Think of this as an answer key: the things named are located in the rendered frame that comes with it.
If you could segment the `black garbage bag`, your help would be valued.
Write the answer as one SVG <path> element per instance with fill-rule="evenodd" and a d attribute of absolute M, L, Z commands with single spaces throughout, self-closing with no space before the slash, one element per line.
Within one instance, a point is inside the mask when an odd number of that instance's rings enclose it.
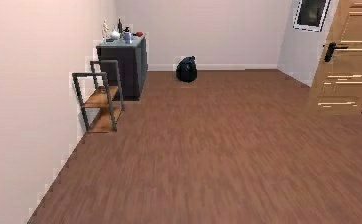
<path fill-rule="evenodd" d="M 193 82 L 197 78 L 195 57 L 189 56 L 182 59 L 176 68 L 176 77 L 182 82 Z"/>

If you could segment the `dark grey cabinet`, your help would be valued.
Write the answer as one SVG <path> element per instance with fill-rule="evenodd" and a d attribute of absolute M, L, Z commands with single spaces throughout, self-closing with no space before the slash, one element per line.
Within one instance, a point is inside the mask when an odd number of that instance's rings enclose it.
<path fill-rule="evenodd" d="M 139 101 L 148 71 L 146 36 L 134 36 L 132 43 L 123 39 L 100 43 L 96 46 L 99 60 L 117 60 L 123 97 Z"/>

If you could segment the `wooden room door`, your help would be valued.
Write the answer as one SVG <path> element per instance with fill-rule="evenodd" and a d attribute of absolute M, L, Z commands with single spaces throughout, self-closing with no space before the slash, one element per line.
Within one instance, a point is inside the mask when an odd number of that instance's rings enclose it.
<path fill-rule="evenodd" d="M 324 61 L 331 42 L 347 45 Z M 339 0 L 310 88 L 311 114 L 362 113 L 362 0 Z"/>

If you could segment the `wooden shelf with metal frame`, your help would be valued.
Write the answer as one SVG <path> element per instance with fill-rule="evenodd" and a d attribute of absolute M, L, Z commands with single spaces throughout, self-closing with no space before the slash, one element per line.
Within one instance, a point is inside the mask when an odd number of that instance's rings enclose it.
<path fill-rule="evenodd" d="M 117 60 L 90 62 L 90 72 L 74 72 L 73 84 L 87 133 L 117 131 L 117 121 L 125 110 Z M 94 91 L 84 101 L 78 79 L 92 77 Z"/>

